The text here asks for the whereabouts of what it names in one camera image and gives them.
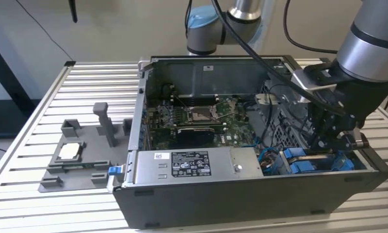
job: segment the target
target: white label sticker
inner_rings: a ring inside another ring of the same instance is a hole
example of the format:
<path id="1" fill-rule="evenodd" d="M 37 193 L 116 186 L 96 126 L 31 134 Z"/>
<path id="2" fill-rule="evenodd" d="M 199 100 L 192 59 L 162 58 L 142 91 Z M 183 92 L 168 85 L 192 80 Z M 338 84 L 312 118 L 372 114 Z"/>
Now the white label sticker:
<path id="1" fill-rule="evenodd" d="M 155 153 L 154 159 L 170 159 L 170 153 Z"/>
<path id="2" fill-rule="evenodd" d="M 203 67 L 203 71 L 214 71 L 215 70 L 215 66 L 204 66 Z"/>

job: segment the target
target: robotic arm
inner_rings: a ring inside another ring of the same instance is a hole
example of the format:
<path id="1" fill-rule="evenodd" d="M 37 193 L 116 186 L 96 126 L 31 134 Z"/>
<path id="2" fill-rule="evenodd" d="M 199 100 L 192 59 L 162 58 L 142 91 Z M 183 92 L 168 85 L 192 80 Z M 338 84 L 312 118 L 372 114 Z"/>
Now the robotic arm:
<path id="1" fill-rule="evenodd" d="M 224 13 L 227 23 L 243 41 L 250 41 L 260 24 L 262 0 L 236 0 Z M 235 44 L 218 20 L 215 9 L 194 9 L 188 50 L 210 55 L 218 44 Z M 366 117 L 388 95 L 388 0 L 364 0 L 346 41 L 332 63 L 296 70 L 292 82 L 319 100 L 344 110 L 336 115 L 302 97 L 308 104 L 312 150 L 355 150 L 368 146 L 359 129 Z"/>
<path id="2" fill-rule="evenodd" d="M 367 147 L 359 129 L 388 95 L 388 0 L 364 0 L 336 60 L 298 70 L 294 82 L 346 111 L 338 116 L 310 104 L 311 148 Z"/>

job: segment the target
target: gray fixture post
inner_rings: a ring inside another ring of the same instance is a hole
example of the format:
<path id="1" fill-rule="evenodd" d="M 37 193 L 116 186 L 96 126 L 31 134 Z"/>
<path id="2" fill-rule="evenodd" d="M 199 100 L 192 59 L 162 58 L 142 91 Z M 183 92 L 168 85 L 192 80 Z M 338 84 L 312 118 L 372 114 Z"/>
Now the gray fixture post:
<path id="1" fill-rule="evenodd" d="M 94 105 L 94 113 L 99 116 L 99 122 L 104 129 L 104 133 L 107 136 L 110 147 L 116 146 L 115 132 L 112 121 L 108 118 L 108 104 L 106 102 L 95 103 Z"/>

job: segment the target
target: motherboard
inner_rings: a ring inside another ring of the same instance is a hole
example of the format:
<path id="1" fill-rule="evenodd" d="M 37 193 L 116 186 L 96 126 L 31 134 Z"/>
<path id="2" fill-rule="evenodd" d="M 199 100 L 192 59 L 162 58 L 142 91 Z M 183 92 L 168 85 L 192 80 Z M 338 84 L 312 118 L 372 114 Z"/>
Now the motherboard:
<path id="1" fill-rule="evenodd" d="M 176 98 L 148 108 L 152 150 L 256 146 L 244 100 L 215 98 L 210 102 L 190 106 Z"/>

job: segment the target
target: open computer chassis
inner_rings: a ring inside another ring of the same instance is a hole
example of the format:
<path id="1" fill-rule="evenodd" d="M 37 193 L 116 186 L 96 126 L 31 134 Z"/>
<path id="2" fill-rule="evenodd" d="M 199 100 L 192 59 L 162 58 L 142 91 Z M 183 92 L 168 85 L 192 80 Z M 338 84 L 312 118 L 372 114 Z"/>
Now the open computer chassis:
<path id="1" fill-rule="evenodd" d="M 290 56 L 263 58 L 287 78 L 300 68 Z M 278 84 L 247 56 L 152 58 L 128 161 L 110 179 L 132 228 L 327 214 L 388 178 L 371 148 L 300 157 L 307 103 Z"/>

